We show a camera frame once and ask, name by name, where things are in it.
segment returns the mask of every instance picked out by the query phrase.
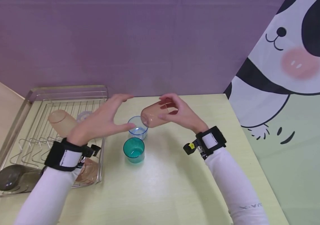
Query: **wrist strap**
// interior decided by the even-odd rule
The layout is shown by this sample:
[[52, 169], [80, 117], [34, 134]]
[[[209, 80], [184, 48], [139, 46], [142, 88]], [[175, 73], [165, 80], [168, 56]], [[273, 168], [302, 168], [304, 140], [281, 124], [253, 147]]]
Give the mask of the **wrist strap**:
[[44, 164], [55, 170], [71, 172], [76, 168], [81, 168], [85, 158], [96, 156], [100, 149], [96, 145], [91, 145], [91, 147], [77, 146], [64, 138], [61, 143], [53, 143]]
[[226, 139], [217, 126], [214, 126], [205, 132], [198, 133], [196, 138], [197, 139], [192, 143], [188, 143], [184, 146], [184, 150], [188, 155], [199, 148], [202, 158], [207, 159], [207, 157], [213, 154], [215, 150], [226, 147]]

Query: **purple wall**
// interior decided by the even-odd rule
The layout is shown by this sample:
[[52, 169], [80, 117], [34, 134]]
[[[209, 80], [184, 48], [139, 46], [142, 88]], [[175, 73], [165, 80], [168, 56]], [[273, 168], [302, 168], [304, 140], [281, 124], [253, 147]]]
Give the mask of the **purple wall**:
[[0, 0], [0, 81], [222, 93], [283, 0]]

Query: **white arm sleeve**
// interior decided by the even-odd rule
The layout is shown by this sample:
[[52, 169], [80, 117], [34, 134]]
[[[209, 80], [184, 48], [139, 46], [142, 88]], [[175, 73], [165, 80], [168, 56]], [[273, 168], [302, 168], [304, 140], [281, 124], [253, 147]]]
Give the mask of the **white arm sleeve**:
[[224, 197], [234, 225], [269, 225], [249, 179], [224, 147], [214, 151], [205, 163]]
[[17, 215], [15, 225], [57, 224], [65, 199], [81, 168], [64, 172], [46, 168]]

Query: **wire rack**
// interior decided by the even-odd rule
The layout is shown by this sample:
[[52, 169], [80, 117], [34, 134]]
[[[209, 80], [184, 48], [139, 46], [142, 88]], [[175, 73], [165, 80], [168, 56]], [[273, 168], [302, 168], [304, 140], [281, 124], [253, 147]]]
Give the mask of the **wire rack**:
[[[22, 164], [42, 169], [44, 161], [54, 141], [61, 141], [47, 117], [52, 111], [63, 109], [75, 119], [83, 111], [94, 112], [108, 98], [108, 90], [103, 85], [47, 87], [31, 90], [18, 112], [12, 128], [0, 152], [0, 170], [11, 164]], [[101, 182], [105, 138], [94, 139], [89, 145], [101, 147], [96, 157], [91, 159], [99, 163], [96, 180], [75, 182], [72, 186], [86, 187]], [[2, 192], [0, 197], [20, 194], [20, 192]]]

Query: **hand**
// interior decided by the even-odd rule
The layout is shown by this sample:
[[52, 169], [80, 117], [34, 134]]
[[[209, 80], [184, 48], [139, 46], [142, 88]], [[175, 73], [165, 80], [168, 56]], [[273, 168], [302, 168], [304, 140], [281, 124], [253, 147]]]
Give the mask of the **hand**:
[[94, 138], [103, 138], [116, 133], [125, 132], [135, 128], [133, 123], [116, 125], [114, 116], [123, 102], [133, 98], [132, 95], [113, 95], [105, 104], [100, 106], [88, 118], [75, 126], [67, 136], [67, 141], [81, 146]]
[[195, 134], [207, 131], [209, 127], [205, 124], [199, 116], [192, 111], [186, 102], [184, 102], [177, 94], [165, 94], [160, 97], [160, 100], [171, 99], [172, 106], [178, 110], [172, 111], [169, 114], [161, 114], [159, 118], [168, 122], [174, 122], [178, 125], [192, 130]]

